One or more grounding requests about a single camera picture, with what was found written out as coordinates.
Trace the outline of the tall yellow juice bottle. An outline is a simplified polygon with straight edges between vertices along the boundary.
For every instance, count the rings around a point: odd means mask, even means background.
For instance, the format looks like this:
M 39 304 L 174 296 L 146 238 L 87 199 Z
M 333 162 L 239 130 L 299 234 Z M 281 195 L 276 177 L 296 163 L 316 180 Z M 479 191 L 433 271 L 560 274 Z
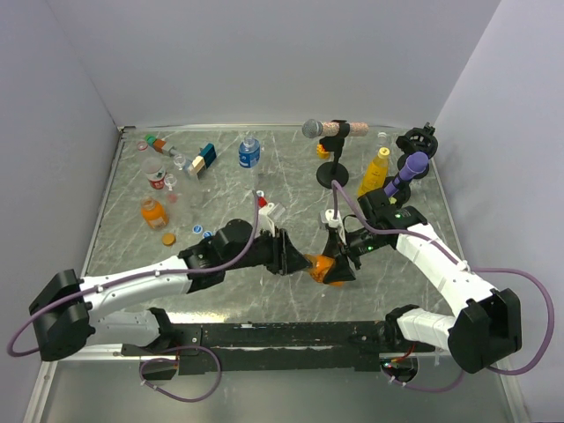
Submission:
M 358 197 L 383 186 L 388 175 L 389 161 L 390 149 L 387 147 L 381 147 L 367 167 L 367 171 L 364 174 L 358 189 Z

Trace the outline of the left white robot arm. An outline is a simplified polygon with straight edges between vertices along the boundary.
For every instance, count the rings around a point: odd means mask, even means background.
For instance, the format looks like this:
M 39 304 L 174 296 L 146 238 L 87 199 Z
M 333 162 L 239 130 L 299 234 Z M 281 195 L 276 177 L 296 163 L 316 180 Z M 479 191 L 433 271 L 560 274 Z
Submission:
M 160 263 L 114 275 L 79 278 L 58 272 L 29 306 L 44 361 L 70 357 L 88 345 L 130 344 L 162 354 L 174 343 L 166 313 L 139 314 L 128 307 L 160 297 L 188 294 L 224 281 L 227 271 L 263 266 L 274 275 L 310 268 L 283 228 L 258 230 L 233 219 L 214 235 Z

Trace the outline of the small orange juice bottle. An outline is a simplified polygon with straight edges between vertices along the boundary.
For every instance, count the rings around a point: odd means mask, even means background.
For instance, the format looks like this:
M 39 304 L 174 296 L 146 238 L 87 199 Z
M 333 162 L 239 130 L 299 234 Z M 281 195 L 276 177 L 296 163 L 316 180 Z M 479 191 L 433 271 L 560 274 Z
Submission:
M 335 263 L 333 258 L 323 256 L 323 255 L 309 255 L 306 254 L 305 257 L 309 260 L 311 266 L 308 269 L 309 276 L 317 283 L 329 286 L 342 286 L 343 281 L 336 282 L 326 282 L 325 277 L 329 270 Z

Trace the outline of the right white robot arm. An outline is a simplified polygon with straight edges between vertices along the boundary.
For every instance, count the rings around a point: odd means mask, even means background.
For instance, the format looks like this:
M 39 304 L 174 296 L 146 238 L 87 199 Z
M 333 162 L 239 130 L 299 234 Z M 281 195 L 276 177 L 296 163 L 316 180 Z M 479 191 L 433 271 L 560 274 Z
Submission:
M 379 338 L 395 351 L 426 344 L 450 353 L 469 374 L 493 365 L 522 347 L 521 304 L 509 290 L 498 290 L 449 249 L 414 207 L 391 204 L 383 189 L 360 198 L 355 214 L 362 227 L 348 232 L 339 211 L 320 214 L 328 232 L 324 255 L 333 259 L 322 283 L 352 281 L 360 257 L 391 247 L 415 265 L 450 308 L 450 315 L 406 305 L 389 312 Z

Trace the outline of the blue label water bottle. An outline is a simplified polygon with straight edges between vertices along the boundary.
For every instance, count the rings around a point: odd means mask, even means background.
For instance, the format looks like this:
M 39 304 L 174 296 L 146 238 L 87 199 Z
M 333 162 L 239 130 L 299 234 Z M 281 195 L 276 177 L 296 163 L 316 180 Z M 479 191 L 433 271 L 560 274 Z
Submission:
M 255 137 L 245 137 L 239 145 L 239 164 L 243 168 L 253 168 L 260 160 L 261 145 Z

